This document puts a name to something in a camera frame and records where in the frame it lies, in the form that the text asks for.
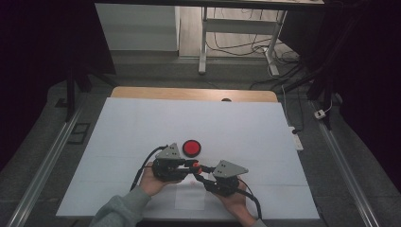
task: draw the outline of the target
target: red cap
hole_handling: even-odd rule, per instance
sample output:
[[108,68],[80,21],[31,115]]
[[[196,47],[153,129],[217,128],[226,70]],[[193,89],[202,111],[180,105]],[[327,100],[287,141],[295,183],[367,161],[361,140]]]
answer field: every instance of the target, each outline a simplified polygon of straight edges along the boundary
[[183,143],[183,154],[189,158],[194,158],[201,153],[201,144],[196,140],[188,140]]

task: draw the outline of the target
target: black wire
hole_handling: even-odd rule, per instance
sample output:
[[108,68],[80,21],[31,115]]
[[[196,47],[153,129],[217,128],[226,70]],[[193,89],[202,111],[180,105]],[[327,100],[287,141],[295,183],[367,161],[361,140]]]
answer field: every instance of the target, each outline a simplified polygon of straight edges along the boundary
[[148,160],[151,158],[151,156],[152,156],[154,153],[156,153],[157,150],[159,150],[159,149],[165,149],[165,148],[167,148],[167,147],[168,147],[168,145],[166,145],[166,146],[164,146],[164,147],[158,147],[158,148],[154,149],[154,150],[148,155],[148,157],[145,159],[145,162],[142,164],[141,168],[138,169],[138,172],[136,173],[135,179],[133,180],[133,183],[132,183],[132,185],[131,185],[130,191],[132,191],[133,188],[134,188],[134,187],[136,186],[136,184],[138,183],[139,178],[141,177],[141,174],[142,174],[142,172],[144,171],[144,168],[145,168],[145,166],[147,165]]
[[241,190],[241,189],[239,189],[239,188],[236,188],[236,189],[235,189],[235,192],[237,192],[237,193],[239,193],[239,194],[242,194],[242,195],[248,197],[251,201],[253,201],[254,204],[256,205],[257,217],[258,217],[259,219],[262,219],[262,210],[260,209],[259,200],[258,200],[254,195],[252,195],[252,194],[250,194],[250,193],[248,193],[248,192],[246,192],[246,191],[244,191],[244,190]]
[[297,95],[298,95],[298,104],[300,104],[301,122],[302,122],[302,127],[297,131],[303,131],[305,128],[305,122],[304,122],[304,110],[302,108],[302,103],[301,103],[301,98],[300,98],[300,86],[297,87]]
[[290,64],[290,63],[298,63],[298,62],[299,62],[299,59],[298,59],[298,60],[290,59],[290,61],[289,61],[289,60],[287,60],[287,59],[284,58],[284,55],[285,55],[285,54],[291,53],[291,52],[295,52],[295,51],[293,51],[293,50],[289,50],[289,51],[284,52],[283,54],[281,54],[281,57],[280,57],[280,58],[278,58],[277,53],[276,53],[275,50],[274,50],[273,52],[274,52],[274,54],[275,54],[275,56],[276,56],[275,59],[277,59],[277,61],[278,61],[280,64]]
[[[259,21],[262,20],[262,15],[263,15],[263,10],[260,11]],[[256,37],[257,37],[257,34],[256,34],[256,35],[254,36],[254,38],[253,38],[253,44],[252,44],[252,46],[251,46],[251,49],[252,49],[252,50],[253,50],[253,45],[255,44],[255,41],[256,41]]]
[[290,78],[295,76],[296,73],[298,73],[299,71],[301,71],[304,68],[303,64],[298,63],[296,66],[298,66],[298,65],[300,65],[300,67],[297,70],[295,70],[293,73],[291,73],[291,75],[289,75],[286,79],[283,79],[283,80],[279,81],[278,83],[274,84],[273,86],[271,86],[270,90],[272,91],[273,88],[275,88],[276,86],[284,84],[287,80],[289,80]]
[[259,43],[271,40],[271,39],[266,39],[266,40],[256,41],[256,42],[247,43],[247,44],[230,45],[230,46],[219,46],[217,38],[216,38],[216,32],[214,32],[214,33],[215,33],[215,43],[216,43],[216,46],[219,49],[232,49],[232,48],[242,47],[242,46],[246,46],[246,45],[250,45],[250,44],[259,44]]
[[244,9],[241,9],[242,13],[247,13],[247,12],[250,12],[250,11],[253,11],[253,9],[249,9],[248,11],[244,11]]
[[250,192],[251,192],[251,195],[253,195],[253,192],[252,192],[252,190],[251,190],[251,188],[244,182],[244,181],[242,181],[241,179],[239,179],[242,183],[244,183],[245,184],[245,186],[247,186],[247,188],[248,188],[248,190],[250,190]]
[[235,56],[246,56],[246,55],[250,55],[250,54],[255,53],[256,50],[257,50],[257,49],[256,49],[256,50],[253,50],[252,52],[245,53],[245,54],[236,54],[236,53],[232,53],[232,52],[229,52],[229,51],[225,51],[225,50],[221,50],[221,49],[212,48],[212,47],[210,47],[210,45],[209,45],[207,42],[206,42],[206,45],[207,45],[207,47],[209,47],[209,49],[211,49],[211,50],[220,51],[220,52],[224,52],[224,53],[231,54],[231,55],[235,55]]
[[[282,77],[286,77],[288,74],[290,74],[291,72],[292,72],[292,70],[294,70],[295,68],[297,68],[298,66],[300,66],[300,64],[297,64],[297,65],[295,65],[294,67],[292,67],[288,72],[286,72]],[[256,84],[264,84],[264,83],[269,83],[269,82],[271,82],[271,81],[274,81],[274,80],[278,80],[278,79],[266,79],[266,80],[262,80],[262,81],[257,81],[257,82],[254,82],[253,84],[251,84],[251,86],[249,87],[249,90],[251,90],[253,87],[254,87],[254,85],[256,85]]]
[[205,83],[207,83],[207,84],[209,84],[209,85],[212,85],[214,88],[216,88],[216,89],[220,89],[216,84],[214,84],[214,83],[211,83],[211,82],[208,82],[208,81],[205,81]]

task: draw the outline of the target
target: metal frame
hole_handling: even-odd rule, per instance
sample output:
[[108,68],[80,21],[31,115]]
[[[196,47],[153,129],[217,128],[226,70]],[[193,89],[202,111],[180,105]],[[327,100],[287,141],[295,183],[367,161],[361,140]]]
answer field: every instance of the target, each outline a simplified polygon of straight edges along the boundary
[[54,165],[59,159],[61,151],[67,142],[68,136],[70,135],[80,116],[80,113],[82,112],[82,108],[86,102],[86,97],[86,94],[82,95],[82,97],[78,100],[78,108],[72,115],[70,121],[64,123],[62,126],[56,140],[53,142],[53,145],[44,157],[41,166],[30,182],[24,196],[21,198],[20,203],[14,211],[14,214],[12,214],[9,223],[7,224],[8,227],[25,225],[36,200],[39,198],[39,195],[41,194],[44,185],[50,176]]
[[269,64],[269,69],[273,76],[279,76],[277,66],[272,56],[274,46],[277,42],[278,35],[280,34],[281,27],[284,23],[286,11],[279,11],[279,17],[276,22],[264,21],[244,21],[244,20],[231,20],[231,19],[207,19],[207,7],[202,8],[202,34],[200,44],[200,65],[199,74],[206,73],[206,33],[207,32],[220,32],[220,33],[238,33],[238,34],[261,34],[271,35],[269,48],[264,48],[265,56]]
[[[316,108],[314,102],[309,101],[309,104],[312,112],[318,111],[318,108]],[[337,166],[339,167],[342,178],[344,179],[345,184],[347,185],[348,190],[351,193],[351,196],[355,200],[357,209],[359,210],[360,216],[365,222],[365,225],[369,227],[380,226],[377,217],[375,216],[375,213],[372,209],[372,206],[368,202],[362,188],[359,186],[357,178],[355,177],[354,172],[352,171],[344,154],[342,153],[342,150],[333,132],[328,130],[321,120],[319,121],[319,128],[321,129],[322,135],[327,145],[329,146],[330,151],[333,154],[333,158],[336,161]]]
[[299,4],[293,2],[275,2],[258,0],[95,0],[95,3],[131,4],[148,6],[182,6],[182,7],[208,7],[233,9],[272,9],[272,10],[299,10],[299,11],[330,11],[336,9],[355,9],[363,4],[364,0],[355,0],[350,4]]

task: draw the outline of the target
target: sleeve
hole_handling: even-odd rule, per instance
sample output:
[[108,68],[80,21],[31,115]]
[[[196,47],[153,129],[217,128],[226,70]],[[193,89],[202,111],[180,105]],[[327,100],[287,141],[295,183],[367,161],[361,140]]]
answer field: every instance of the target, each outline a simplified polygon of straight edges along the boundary
[[136,186],[125,197],[112,197],[97,211],[90,226],[135,226],[142,220],[142,211],[149,201],[150,196]]
[[251,227],[267,227],[261,219],[258,219]]

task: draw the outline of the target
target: human hand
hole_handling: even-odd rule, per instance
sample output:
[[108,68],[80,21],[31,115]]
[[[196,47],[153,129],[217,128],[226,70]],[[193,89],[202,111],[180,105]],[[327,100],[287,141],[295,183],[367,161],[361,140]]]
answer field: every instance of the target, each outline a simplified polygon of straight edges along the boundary
[[177,181],[177,182],[165,182],[164,183],[164,182],[158,180],[153,175],[153,170],[151,169],[152,165],[153,165],[152,162],[147,163],[147,165],[144,168],[144,174],[142,175],[141,182],[139,183],[139,186],[149,196],[156,195],[163,189],[164,186],[166,186],[170,183],[179,183],[180,182],[180,181]]
[[[239,181],[239,189],[246,190],[246,185]],[[248,211],[246,205],[246,197],[239,193],[234,193],[231,196],[223,197],[218,194],[214,194],[223,203],[224,207],[230,214],[232,214],[244,227],[252,226],[256,220],[253,218],[251,213]]]

